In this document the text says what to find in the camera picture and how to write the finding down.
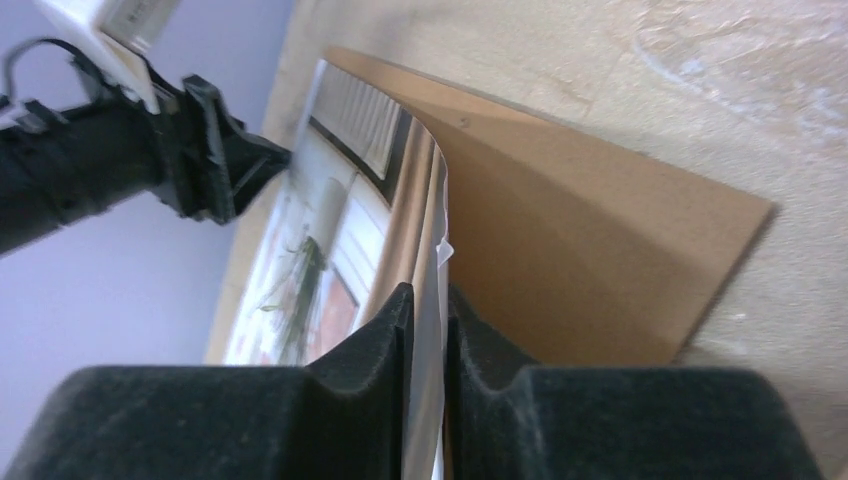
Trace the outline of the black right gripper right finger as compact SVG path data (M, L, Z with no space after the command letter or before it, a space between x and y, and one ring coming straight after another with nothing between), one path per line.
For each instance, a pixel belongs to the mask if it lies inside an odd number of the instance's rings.
M817 479L789 409L759 374L715 367L555 367L448 300L445 371L457 479Z

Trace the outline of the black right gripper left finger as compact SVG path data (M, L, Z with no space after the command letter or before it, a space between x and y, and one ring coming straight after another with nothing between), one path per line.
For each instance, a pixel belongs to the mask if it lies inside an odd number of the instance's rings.
M414 293L306 366L99 366L48 397L9 479L398 479Z

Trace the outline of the glossy photo print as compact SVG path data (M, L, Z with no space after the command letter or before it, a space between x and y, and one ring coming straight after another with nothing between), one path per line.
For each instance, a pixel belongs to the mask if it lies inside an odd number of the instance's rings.
M447 169L430 131L381 89L320 61L292 167L253 212L240 298L207 361L308 364L364 327L399 283L413 287L411 431L402 477L444 475Z

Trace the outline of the brown backing board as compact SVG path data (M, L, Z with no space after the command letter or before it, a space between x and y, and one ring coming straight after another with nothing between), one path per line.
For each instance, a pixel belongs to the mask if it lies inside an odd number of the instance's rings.
M674 360L769 219L761 197L353 50L447 163L453 284L558 365Z

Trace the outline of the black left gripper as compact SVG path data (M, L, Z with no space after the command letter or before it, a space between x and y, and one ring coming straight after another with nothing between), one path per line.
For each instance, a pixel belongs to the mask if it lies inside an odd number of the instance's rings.
M55 46L70 56L88 100L66 110L20 101L14 68L30 50ZM181 156L179 93L154 79L154 104L110 79L81 49L32 39L3 58L1 109L22 112L1 130L1 252L8 254L113 205L150 191L178 213L232 222L289 168L292 152L248 132L220 90L198 75L183 79L191 139Z

